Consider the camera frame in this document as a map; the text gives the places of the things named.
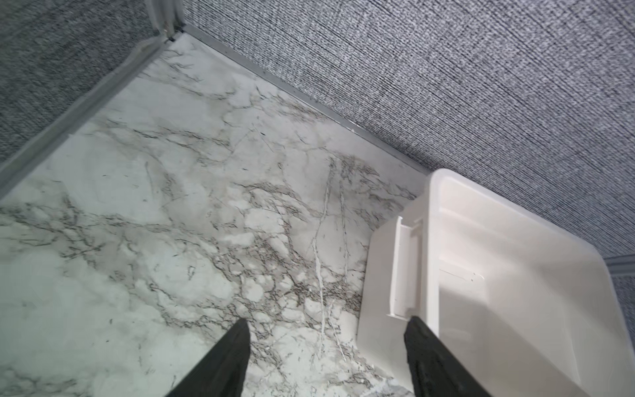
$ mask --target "white marble tile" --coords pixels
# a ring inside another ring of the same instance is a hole
[[[366,250],[423,182],[182,36],[0,203],[0,394],[161,396],[239,317],[245,396],[391,388]]]

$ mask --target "white plastic bin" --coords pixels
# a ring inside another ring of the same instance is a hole
[[[420,316],[494,397],[635,396],[635,358],[596,249],[449,170],[371,238],[357,344],[412,390]]]

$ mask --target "gray fabric panel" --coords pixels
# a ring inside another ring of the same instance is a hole
[[[624,313],[626,328],[629,329],[631,341],[635,345],[635,276],[613,277],[613,285]]]
[[[0,22],[0,163],[154,36],[143,0],[2,0]]]
[[[635,250],[635,3],[185,0],[186,21],[436,169]]]

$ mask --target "gray carpet wall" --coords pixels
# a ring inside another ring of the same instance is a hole
[[[635,346],[635,276],[613,277],[613,286]]]
[[[635,2],[185,0],[185,19],[423,165],[635,252]]]
[[[154,34],[144,0],[0,1],[0,163]]]

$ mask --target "storage box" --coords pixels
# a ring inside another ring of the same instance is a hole
[[[418,315],[494,397],[635,396],[604,261],[580,238],[449,170],[371,238],[357,344],[412,390]]]

